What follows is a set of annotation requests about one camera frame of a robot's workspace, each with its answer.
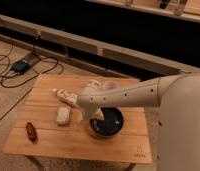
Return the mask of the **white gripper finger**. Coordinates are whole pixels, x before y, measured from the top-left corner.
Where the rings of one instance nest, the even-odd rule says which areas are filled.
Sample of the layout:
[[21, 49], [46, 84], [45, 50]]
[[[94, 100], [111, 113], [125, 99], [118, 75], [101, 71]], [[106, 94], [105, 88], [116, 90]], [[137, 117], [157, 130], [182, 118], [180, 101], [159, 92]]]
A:
[[64, 89], [53, 89], [53, 93], [58, 97], [58, 98], [67, 98], [68, 93]]

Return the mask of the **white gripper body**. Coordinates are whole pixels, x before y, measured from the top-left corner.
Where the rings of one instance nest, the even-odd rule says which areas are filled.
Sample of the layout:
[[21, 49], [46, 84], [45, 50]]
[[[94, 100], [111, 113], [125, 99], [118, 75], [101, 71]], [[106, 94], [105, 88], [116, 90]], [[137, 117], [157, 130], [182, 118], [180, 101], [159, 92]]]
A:
[[102, 110], [93, 104], [92, 95], [102, 88], [102, 84], [94, 79], [88, 81], [81, 92], [76, 95], [70, 93], [65, 97], [65, 102], [73, 107], [80, 107], [82, 110], [82, 119], [99, 119], [103, 120]]

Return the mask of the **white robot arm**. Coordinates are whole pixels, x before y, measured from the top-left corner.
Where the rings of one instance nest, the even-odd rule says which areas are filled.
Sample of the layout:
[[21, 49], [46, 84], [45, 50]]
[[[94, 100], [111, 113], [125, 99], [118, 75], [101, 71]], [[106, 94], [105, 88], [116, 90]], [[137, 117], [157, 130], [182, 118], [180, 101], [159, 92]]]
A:
[[157, 171], [200, 171], [200, 73], [126, 86], [91, 79], [78, 94], [65, 89], [54, 92], [80, 107], [84, 119], [101, 118], [104, 107], [159, 107]]

